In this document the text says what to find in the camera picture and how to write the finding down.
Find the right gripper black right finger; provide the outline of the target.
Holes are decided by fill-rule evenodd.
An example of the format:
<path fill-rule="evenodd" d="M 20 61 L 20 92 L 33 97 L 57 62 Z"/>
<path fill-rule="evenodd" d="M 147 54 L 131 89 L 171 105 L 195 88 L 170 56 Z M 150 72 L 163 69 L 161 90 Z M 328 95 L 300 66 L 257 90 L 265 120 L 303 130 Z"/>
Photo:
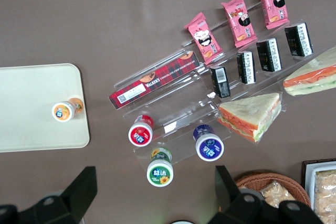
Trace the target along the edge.
<path fill-rule="evenodd" d="M 209 223 L 322 223 L 302 202 L 285 200 L 275 208 L 255 191 L 242 193 L 224 165 L 215 168 L 215 191 L 221 211 Z"/>

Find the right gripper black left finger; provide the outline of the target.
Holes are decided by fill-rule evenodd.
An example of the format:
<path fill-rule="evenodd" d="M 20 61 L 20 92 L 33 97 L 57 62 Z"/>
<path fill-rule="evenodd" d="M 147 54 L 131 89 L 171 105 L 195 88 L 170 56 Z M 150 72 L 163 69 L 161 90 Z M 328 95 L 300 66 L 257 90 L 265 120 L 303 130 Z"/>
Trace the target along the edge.
<path fill-rule="evenodd" d="M 96 168 L 87 166 L 65 190 L 47 195 L 26 210 L 1 205 L 1 223 L 80 223 L 96 195 Z"/>

